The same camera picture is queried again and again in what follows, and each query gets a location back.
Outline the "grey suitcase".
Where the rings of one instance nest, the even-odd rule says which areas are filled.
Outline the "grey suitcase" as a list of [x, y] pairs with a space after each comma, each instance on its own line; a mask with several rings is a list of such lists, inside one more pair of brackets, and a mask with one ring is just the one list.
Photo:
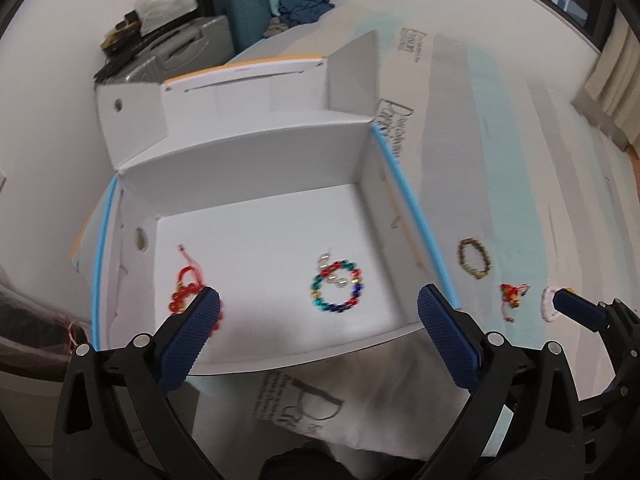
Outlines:
[[234, 56], [228, 18], [194, 18], [115, 56], [94, 75], [94, 83], [163, 82], [224, 65]]

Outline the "teal suitcase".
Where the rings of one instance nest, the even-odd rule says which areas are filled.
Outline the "teal suitcase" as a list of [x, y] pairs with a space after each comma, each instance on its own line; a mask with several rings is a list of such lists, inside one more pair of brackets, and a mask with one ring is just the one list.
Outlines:
[[228, 22], [235, 53], [241, 53], [264, 38], [272, 13], [270, 0], [212, 0], [216, 15]]

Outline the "dark blue clothes pile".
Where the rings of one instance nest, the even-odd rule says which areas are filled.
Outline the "dark blue clothes pile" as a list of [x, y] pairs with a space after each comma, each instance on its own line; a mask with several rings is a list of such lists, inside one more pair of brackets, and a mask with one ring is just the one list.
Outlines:
[[280, 0], [280, 20], [288, 27], [318, 22], [322, 15], [332, 11], [330, 0]]

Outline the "white blue cardboard box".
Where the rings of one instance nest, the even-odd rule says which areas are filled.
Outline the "white blue cardboard box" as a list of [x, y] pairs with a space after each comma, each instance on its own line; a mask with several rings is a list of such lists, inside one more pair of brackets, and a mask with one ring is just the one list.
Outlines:
[[424, 285], [457, 294], [377, 108], [375, 32], [325, 56], [96, 88], [114, 176], [74, 251], [94, 346], [154, 333], [178, 287], [197, 282], [222, 302], [197, 375], [296, 366], [420, 330]]

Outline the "striped bed sheet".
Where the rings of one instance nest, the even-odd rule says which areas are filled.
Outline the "striped bed sheet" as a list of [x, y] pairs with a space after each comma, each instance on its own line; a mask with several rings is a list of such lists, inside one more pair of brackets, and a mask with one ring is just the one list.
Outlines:
[[[512, 344], [562, 344], [583, 398], [613, 370], [598, 335], [551, 295], [639, 303], [639, 205], [629, 158], [570, 99], [467, 42], [341, 6], [262, 40], [245, 57], [329, 54], [380, 37], [376, 120], [405, 171], [461, 307]], [[466, 394], [424, 332], [274, 372], [198, 377], [194, 436], [229, 477], [315, 437], [425, 460]]]

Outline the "beige curtain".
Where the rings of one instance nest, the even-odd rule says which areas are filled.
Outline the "beige curtain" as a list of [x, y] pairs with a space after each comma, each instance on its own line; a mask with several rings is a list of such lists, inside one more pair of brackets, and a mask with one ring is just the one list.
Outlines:
[[639, 40], [620, 10], [573, 105], [622, 151], [639, 153]]

